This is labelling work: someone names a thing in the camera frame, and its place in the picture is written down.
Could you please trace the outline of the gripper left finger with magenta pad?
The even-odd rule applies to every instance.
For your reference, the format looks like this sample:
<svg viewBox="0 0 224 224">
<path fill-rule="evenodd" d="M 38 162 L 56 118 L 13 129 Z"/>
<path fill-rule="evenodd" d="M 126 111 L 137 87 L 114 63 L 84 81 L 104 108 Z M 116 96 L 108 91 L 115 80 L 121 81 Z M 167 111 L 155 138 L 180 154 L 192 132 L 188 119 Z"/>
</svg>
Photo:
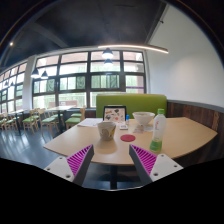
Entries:
<svg viewBox="0 0 224 224">
<path fill-rule="evenodd" d="M 89 145 L 68 157 L 59 156 L 45 171 L 81 186 L 93 155 L 94 147 Z"/>
</svg>

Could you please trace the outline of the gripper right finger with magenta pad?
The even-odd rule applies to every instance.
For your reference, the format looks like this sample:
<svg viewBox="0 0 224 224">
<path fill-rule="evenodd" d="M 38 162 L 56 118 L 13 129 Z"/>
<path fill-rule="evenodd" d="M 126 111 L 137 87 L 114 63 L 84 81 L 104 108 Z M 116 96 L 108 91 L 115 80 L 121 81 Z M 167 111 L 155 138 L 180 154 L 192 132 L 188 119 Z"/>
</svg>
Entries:
<svg viewBox="0 0 224 224">
<path fill-rule="evenodd" d="M 182 169 L 182 166 L 167 155 L 156 155 L 132 144 L 129 145 L 129 155 L 143 185 L 157 181 Z"/>
</svg>

